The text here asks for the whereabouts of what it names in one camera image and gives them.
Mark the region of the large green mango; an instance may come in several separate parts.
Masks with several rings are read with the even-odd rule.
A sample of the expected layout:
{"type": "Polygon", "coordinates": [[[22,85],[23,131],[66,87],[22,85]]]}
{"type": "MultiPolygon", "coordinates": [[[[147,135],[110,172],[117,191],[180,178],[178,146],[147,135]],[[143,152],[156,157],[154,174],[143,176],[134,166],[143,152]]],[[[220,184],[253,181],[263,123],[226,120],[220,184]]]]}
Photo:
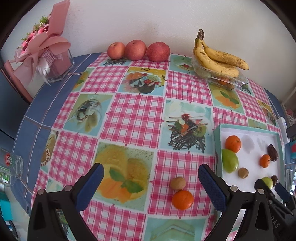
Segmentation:
{"type": "Polygon", "coordinates": [[[222,165],[224,171],[232,173],[237,170],[239,166],[238,157],[229,149],[222,149],[222,165]]]}

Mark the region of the black power adapter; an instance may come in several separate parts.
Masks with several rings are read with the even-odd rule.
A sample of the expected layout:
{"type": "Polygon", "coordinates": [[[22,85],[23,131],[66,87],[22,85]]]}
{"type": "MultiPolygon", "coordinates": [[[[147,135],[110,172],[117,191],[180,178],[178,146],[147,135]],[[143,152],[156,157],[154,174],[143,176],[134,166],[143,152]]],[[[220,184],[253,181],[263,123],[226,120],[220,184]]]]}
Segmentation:
{"type": "Polygon", "coordinates": [[[296,124],[291,125],[287,128],[287,138],[294,138],[296,136],[296,124]]]}

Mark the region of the white power strip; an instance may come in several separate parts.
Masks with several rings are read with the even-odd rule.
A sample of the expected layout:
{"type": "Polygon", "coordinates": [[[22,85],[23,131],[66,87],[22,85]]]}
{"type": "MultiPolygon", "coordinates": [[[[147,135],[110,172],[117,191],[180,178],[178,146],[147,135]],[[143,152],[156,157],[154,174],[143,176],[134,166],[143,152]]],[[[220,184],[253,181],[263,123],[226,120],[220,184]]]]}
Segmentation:
{"type": "Polygon", "coordinates": [[[280,130],[281,130],[281,135],[282,135],[282,138],[283,138],[283,143],[286,145],[288,143],[290,143],[290,139],[288,138],[287,136],[287,124],[286,124],[286,121],[283,117],[279,117],[277,119],[277,123],[280,127],[280,130]]]}

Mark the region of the red apple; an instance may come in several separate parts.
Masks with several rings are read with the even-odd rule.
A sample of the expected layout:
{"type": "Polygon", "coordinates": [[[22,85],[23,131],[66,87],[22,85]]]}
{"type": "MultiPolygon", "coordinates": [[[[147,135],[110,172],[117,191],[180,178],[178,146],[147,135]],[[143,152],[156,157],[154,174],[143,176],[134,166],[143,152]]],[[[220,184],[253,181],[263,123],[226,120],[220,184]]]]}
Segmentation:
{"type": "Polygon", "coordinates": [[[147,57],[153,62],[167,61],[170,56],[170,48],[164,42],[155,42],[147,48],[147,57]]]}
{"type": "Polygon", "coordinates": [[[138,61],[145,56],[146,51],[146,44],[142,40],[133,40],[125,47],[125,58],[131,61],[138,61]]]}
{"type": "Polygon", "coordinates": [[[107,49],[107,55],[114,60],[123,58],[125,55],[125,45],[122,42],[112,43],[107,49]]]}

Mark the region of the teal white tray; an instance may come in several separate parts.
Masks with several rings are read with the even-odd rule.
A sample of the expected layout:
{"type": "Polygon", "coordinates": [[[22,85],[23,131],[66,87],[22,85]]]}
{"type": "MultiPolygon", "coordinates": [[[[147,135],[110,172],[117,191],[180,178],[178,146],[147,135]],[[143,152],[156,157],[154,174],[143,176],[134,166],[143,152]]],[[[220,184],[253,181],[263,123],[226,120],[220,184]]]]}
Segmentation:
{"type": "Polygon", "coordinates": [[[241,191],[255,192],[254,184],[257,179],[276,175],[278,181],[285,185],[285,159],[280,140],[280,134],[260,128],[221,124],[213,131],[216,150],[216,175],[223,178],[229,185],[237,186],[241,191]],[[238,167],[246,168],[248,176],[242,179],[237,171],[227,173],[222,165],[222,150],[225,148],[227,137],[235,135],[240,138],[242,147],[236,154],[238,167]],[[272,144],[277,153],[278,160],[271,162],[267,168],[259,164],[262,155],[267,154],[267,146],[272,144]]]}

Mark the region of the yellow banana bunch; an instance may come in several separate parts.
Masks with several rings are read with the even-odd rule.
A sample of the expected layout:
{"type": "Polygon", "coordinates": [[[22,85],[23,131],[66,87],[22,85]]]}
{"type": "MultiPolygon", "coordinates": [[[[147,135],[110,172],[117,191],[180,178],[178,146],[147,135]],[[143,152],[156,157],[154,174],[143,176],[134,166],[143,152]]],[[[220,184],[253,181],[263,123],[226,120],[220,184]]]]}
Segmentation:
{"type": "Polygon", "coordinates": [[[204,35],[204,31],[199,29],[193,49],[194,56],[204,68],[232,78],[239,76],[238,68],[249,70],[248,64],[243,59],[208,47],[204,35]]]}

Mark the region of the blue tablecloth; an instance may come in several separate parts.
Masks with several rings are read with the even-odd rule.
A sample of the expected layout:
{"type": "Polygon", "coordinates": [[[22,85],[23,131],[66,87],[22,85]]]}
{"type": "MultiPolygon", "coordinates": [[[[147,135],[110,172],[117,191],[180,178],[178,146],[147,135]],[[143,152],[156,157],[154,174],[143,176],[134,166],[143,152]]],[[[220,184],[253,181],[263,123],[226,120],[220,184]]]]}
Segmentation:
{"type": "Polygon", "coordinates": [[[40,88],[21,121],[13,153],[22,157],[23,173],[11,190],[27,214],[31,214],[32,195],[50,130],[74,84],[86,68],[102,56],[102,53],[93,53],[75,57],[74,66],[62,80],[40,88]]]}

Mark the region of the clear vase pink filling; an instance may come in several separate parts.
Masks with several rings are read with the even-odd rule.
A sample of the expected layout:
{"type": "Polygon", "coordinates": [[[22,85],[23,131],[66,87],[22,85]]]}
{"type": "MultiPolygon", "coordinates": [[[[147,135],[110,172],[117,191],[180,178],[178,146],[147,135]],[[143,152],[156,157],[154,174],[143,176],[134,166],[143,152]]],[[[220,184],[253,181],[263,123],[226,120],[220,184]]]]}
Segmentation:
{"type": "Polygon", "coordinates": [[[62,80],[74,66],[74,60],[69,50],[55,55],[48,48],[38,59],[37,70],[44,82],[51,85],[62,80]]]}

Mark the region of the orange tangerine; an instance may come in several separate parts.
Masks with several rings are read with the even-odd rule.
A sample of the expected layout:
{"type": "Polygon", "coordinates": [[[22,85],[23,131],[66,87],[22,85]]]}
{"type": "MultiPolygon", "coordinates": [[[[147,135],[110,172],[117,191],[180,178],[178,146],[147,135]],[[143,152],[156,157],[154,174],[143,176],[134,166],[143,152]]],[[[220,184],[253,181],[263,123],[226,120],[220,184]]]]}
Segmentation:
{"type": "Polygon", "coordinates": [[[259,164],[262,168],[267,168],[270,164],[271,157],[268,154],[264,154],[261,156],[259,160],[259,164]]]}
{"type": "Polygon", "coordinates": [[[228,150],[233,151],[234,153],[237,153],[240,151],[242,146],[241,140],[238,136],[231,135],[227,137],[225,141],[225,148],[228,150]]]}
{"type": "Polygon", "coordinates": [[[191,192],[180,190],[173,195],[171,202],[176,209],[186,210],[192,206],[194,197],[191,192]]]}

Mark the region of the dark wrinkled avocado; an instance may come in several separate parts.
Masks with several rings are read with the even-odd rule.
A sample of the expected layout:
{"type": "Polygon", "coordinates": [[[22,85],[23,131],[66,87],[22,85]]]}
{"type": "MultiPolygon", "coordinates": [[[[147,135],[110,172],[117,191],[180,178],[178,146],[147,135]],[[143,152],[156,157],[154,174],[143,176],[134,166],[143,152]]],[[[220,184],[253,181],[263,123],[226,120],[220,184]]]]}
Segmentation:
{"type": "Polygon", "coordinates": [[[276,162],[278,160],[278,152],[272,144],[267,146],[267,152],[271,161],[276,162]]]}

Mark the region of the small dark avocado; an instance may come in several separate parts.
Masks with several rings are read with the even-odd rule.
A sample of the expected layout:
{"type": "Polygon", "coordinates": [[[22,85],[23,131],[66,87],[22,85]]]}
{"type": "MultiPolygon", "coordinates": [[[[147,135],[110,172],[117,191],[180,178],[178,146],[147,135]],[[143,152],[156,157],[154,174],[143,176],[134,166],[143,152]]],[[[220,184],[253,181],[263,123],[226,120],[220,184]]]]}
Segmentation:
{"type": "Polygon", "coordinates": [[[278,183],[278,177],[276,175],[272,175],[271,180],[273,182],[273,187],[274,187],[278,183]]]}

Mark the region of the pink paper flower bouquet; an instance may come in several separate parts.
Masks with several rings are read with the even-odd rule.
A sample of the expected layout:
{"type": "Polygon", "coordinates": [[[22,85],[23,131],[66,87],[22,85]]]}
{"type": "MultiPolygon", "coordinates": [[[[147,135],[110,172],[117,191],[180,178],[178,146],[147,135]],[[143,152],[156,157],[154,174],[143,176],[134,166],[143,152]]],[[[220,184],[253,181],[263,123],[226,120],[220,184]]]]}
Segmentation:
{"type": "Polygon", "coordinates": [[[37,31],[31,32],[23,41],[22,47],[15,52],[12,63],[20,63],[14,75],[23,85],[29,85],[37,71],[38,59],[46,49],[58,55],[69,50],[70,42],[62,37],[70,1],[54,4],[47,22],[41,24],[37,31]]]}

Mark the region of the small brown kiwi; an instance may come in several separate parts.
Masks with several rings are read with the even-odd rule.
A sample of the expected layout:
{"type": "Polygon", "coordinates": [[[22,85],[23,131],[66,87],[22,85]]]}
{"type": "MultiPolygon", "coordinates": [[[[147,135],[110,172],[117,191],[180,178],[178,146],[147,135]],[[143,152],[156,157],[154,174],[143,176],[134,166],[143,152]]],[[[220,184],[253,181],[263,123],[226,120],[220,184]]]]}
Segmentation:
{"type": "Polygon", "coordinates": [[[239,178],[245,179],[248,177],[248,175],[249,175],[248,169],[242,167],[238,170],[238,177],[239,178]]]}

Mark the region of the brown kiwi fruit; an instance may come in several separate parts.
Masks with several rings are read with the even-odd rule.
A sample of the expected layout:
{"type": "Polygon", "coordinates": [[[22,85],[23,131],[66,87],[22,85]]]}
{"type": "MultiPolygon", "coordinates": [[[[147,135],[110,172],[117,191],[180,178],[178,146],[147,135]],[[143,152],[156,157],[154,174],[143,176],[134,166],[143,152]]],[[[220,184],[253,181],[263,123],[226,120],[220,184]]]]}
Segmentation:
{"type": "Polygon", "coordinates": [[[183,190],[186,186],[186,180],[184,177],[176,177],[170,181],[170,187],[173,190],[183,190]]]}

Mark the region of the pink checkered tablecloth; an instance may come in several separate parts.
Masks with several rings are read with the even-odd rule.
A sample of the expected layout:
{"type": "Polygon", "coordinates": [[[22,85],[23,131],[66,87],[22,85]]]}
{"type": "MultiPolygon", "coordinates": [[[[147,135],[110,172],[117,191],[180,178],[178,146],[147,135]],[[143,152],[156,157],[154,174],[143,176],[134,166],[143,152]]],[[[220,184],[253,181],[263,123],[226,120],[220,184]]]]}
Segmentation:
{"type": "Polygon", "coordinates": [[[82,212],[98,240],[203,240],[215,214],[197,168],[216,167],[213,131],[221,124],[276,132],[283,144],[267,94],[254,81],[228,90],[198,78],[187,56],[155,63],[103,53],[53,124],[34,192],[59,191],[100,162],[105,176],[82,212]],[[171,202],[176,177],[194,197],[186,210],[171,202]]]}

